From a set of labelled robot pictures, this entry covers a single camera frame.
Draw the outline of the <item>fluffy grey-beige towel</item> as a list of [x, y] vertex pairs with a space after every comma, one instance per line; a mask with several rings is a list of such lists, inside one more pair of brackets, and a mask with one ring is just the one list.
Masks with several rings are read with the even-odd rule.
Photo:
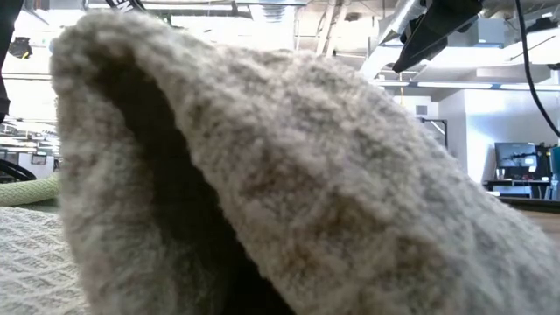
[[560, 315], [560, 245], [347, 66], [105, 11], [50, 72], [91, 315]]

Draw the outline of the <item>dark office desk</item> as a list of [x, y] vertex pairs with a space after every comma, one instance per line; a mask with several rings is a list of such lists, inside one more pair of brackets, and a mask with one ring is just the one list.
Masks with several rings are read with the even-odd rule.
[[552, 196], [550, 182], [543, 180], [488, 180], [483, 186], [499, 197], [550, 200]]

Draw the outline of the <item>light green waffle towel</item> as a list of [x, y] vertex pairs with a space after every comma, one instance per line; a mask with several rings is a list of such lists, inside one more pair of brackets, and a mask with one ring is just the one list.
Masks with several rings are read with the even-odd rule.
[[60, 193], [58, 176], [0, 184], [0, 207], [14, 207], [55, 199]]

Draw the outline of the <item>black metal rack frame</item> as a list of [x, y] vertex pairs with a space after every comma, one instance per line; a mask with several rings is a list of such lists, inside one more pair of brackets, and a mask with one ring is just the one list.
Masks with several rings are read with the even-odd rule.
[[448, 148], [448, 122], [445, 119], [418, 117], [417, 120], [430, 131], [440, 144]]

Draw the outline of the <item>black ceiling-hung device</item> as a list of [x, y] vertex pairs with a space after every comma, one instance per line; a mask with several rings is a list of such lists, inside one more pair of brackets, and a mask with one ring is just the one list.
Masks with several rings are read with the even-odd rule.
[[32, 56], [30, 39], [26, 37], [15, 37], [10, 43], [8, 53], [21, 60], [29, 59]]

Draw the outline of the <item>long ceiling light strip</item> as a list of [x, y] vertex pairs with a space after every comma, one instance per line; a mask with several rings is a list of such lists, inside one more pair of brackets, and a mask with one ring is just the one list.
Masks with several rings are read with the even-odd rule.
[[416, 86], [419, 88], [455, 88], [455, 89], [490, 89], [492, 83], [477, 82], [443, 82], [443, 81], [418, 81]]

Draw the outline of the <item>dark computer monitor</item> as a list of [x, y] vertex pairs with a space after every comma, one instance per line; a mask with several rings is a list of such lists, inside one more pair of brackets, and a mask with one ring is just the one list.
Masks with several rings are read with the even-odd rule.
[[537, 167], [534, 143], [495, 143], [494, 150], [498, 168]]

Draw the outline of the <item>black aluminium table frame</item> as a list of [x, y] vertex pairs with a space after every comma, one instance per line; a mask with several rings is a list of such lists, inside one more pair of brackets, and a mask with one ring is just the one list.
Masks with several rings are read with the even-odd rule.
[[511, 197], [499, 197], [499, 200], [513, 208], [522, 211], [560, 214], [560, 200], [551, 199], [523, 199]]

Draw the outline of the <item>white waffle towel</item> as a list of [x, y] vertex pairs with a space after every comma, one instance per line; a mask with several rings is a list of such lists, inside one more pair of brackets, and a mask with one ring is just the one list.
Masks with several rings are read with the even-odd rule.
[[90, 315], [57, 214], [0, 207], [0, 315]]

